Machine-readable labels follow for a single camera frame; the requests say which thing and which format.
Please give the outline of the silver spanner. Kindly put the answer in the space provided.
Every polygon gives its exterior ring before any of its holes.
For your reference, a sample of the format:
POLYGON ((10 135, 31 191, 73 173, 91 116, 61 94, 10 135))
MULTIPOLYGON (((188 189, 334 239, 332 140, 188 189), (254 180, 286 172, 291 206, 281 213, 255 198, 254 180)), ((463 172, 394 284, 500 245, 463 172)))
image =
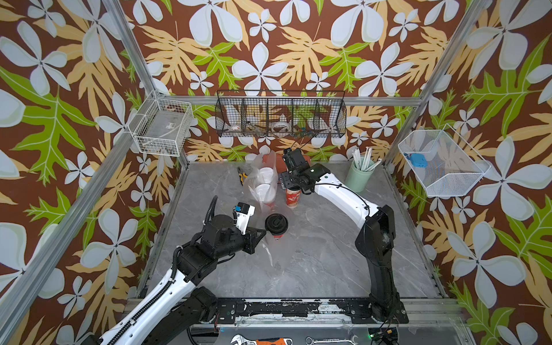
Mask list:
POLYGON ((352 335, 349 338, 331 338, 331 339, 313 339, 312 337, 306 337, 306 345, 315 344, 358 344, 358 336, 352 335))

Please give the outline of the black lid red cup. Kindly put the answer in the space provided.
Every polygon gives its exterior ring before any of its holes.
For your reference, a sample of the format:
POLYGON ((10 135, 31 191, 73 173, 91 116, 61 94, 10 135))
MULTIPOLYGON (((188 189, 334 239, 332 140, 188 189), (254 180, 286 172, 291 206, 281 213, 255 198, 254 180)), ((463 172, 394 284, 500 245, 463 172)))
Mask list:
POLYGON ((265 219, 264 227, 274 239, 280 239, 288 230, 289 221, 283 214, 274 213, 265 219))
POLYGON ((295 208, 298 205, 302 190, 300 187, 291 187, 286 189, 286 205, 289 208, 295 208))

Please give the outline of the black mounting rail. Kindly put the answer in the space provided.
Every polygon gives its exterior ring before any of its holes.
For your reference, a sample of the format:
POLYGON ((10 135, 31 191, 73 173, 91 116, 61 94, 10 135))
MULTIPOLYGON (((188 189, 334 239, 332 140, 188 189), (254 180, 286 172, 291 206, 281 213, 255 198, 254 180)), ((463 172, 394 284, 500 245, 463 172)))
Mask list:
POLYGON ((217 298, 211 302, 205 298, 189 298, 176 309, 182 316, 197 316, 199 321, 231 324, 239 317, 269 316, 296 317, 345 316, 353 324, 377 322, 375 302, 370 298, 330 299, 245 299, 217 298))

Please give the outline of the clear plastic carrier bag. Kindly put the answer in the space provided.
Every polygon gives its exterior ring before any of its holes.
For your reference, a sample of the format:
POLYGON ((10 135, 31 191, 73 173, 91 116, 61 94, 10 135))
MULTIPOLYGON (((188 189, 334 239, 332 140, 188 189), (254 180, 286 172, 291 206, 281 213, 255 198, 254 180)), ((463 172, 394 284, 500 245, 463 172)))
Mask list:
MULTIPOLYGON (((258 185, 260 185, 257 182, 258 170, 264 167, 274 168, 277 172, 276 154, 274 152, 271 152, 265 155, 259 155, 252 161, 250 174, 248 175, 246 181, 244 182, 244 189, 245 189, 245 193, 249 194, 257 202, 261 212, 268 213, 269 211, 272 211, 273 208, 270 209, 270 208, 265 208, 261 206, 260 202, 254 196, 254 189, 258 185)), ((276 195, 277 195, 278 181, 277 181, 277 184, 270 184, 270 185, 275 187, 276 195)))

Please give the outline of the white mesh basket right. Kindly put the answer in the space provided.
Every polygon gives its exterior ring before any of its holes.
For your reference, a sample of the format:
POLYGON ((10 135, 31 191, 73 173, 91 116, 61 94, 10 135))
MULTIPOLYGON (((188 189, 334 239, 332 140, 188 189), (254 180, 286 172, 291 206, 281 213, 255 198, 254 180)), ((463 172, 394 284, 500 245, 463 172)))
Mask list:
POLYGON ((465 196, 491 168, 490 162, 450 125, 414 130, 398 149, 430 198, 465 196), (428 167, 414 168, 408 160, 412 153, 423 154, 428 167))

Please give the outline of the green straw holder cup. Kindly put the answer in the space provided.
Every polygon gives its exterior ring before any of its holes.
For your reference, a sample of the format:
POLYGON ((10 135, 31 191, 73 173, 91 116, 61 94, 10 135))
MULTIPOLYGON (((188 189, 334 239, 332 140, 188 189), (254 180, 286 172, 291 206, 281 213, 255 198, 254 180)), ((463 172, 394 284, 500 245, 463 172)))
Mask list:
POLYGON ((372 176, 373 172, 374 172, 373 170, 371 171, 360 170, 359 168, 356 167, 355 163, 353 162, 350 165, 349 172, 347 174, 344 184, 350 190, 356 193, 360 193, 366 188, 368 180, 372 176))

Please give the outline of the white lid red cup front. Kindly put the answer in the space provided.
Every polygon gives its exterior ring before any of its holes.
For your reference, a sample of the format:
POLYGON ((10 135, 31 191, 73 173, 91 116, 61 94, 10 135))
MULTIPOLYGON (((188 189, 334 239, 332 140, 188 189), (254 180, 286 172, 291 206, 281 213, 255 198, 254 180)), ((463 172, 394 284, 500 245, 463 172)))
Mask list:
POLYGON ((257 182, 259 184, 277 184, 278 176, 274 168, 264 167, 258 170, 257 182))

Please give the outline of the yellow black pliers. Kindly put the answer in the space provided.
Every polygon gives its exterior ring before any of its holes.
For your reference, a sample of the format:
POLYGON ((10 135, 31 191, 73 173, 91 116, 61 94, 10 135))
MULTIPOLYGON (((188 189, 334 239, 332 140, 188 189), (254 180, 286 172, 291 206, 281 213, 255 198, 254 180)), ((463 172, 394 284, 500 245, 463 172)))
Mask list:
POLYGON ((238 171, 238 176, 239 176, 239 182, 240 182, 241 185, 244 185, 244 182, 245 182, 246 179, 247 179, 247 174, 246 174, 246 172, 245 172, 242 168, 240 168, 240 167, 237 168, 237 171, 238 171))

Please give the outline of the blue object in basket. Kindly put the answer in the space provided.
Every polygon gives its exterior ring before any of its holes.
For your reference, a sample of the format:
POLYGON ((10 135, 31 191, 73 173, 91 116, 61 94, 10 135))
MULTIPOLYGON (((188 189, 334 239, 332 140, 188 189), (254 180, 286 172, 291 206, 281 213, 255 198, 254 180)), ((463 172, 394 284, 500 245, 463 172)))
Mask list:
POLYGON ((412 153, 408 156, 408 160, 414 168, 427 168, 428 161, 423 154, 412 153))

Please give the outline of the red plastic tool case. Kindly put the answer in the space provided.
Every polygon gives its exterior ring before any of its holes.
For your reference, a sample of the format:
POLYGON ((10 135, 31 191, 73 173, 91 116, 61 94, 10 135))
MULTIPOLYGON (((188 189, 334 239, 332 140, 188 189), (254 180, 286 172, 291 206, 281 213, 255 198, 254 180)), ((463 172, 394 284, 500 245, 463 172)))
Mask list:
POLYGON ((303 163, 307 163, 308 165, 311 164, 311 159, 309 156, 306 155, 291 155, 291 156, 285 156, 278 154, 276 156, 276 167, 278 171, 281 170, 287 170, 289 165, 300 165, 303 163))

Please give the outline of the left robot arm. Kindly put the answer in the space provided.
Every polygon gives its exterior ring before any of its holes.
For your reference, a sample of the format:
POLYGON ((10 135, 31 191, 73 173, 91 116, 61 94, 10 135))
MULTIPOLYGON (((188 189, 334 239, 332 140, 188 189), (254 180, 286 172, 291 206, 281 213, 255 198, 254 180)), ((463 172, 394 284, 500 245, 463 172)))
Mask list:
POLYGON ((265 229, 249 226, 242 231, 230 216, 220 214, 205 220, 202 230, 191 241, 175 249, 171 268, 161 283, 116 326, 99 337, 86 337, 83 343, 142 344, 224 257, 238 252, 254 254, 266 234, 265 229))

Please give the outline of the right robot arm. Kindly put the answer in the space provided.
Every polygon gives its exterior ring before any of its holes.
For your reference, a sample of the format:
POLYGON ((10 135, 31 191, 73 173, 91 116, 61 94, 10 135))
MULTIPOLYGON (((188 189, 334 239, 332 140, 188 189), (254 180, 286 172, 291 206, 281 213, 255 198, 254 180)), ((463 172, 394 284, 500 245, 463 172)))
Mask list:
POLYGON ((355 247, 366 259, 371 280, 371 316, 380 323, 408 323, 408 316, 395 286, 392 271, 395 217, 389 206, 369 202, 343 184, 327 167, 310 165, 299 148, 283 151, 287 170, 279 175, 284 188, 299 188, 332 202, 359 227, 355 247))

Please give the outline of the orange adjustable wrench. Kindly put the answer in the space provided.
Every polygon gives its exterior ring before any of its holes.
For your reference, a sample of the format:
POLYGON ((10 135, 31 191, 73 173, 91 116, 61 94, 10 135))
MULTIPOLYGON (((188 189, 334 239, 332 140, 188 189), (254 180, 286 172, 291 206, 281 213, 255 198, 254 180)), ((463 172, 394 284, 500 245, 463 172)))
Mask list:
POLYGON ((250 340, 241 334, 237 334, 232 338, 230 345, 293 345, 293 340, 289 338, 250 340))

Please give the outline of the white lid red cup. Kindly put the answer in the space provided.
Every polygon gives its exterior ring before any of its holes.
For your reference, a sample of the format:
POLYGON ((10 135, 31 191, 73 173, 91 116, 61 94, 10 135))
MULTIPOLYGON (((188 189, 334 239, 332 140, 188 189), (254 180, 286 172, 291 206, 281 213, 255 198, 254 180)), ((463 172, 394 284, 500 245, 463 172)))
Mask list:
POLYGON ((260 184, 254 189, 254 196, 260 202, 261 206, 270 209, 274 208, 276 197, 276 189, 274 186, 267 183, 260 184))
POLYGON ((277 184, 278 176, 274 168, 264 167, 258 170, 257 182, 259 184, 277 184))

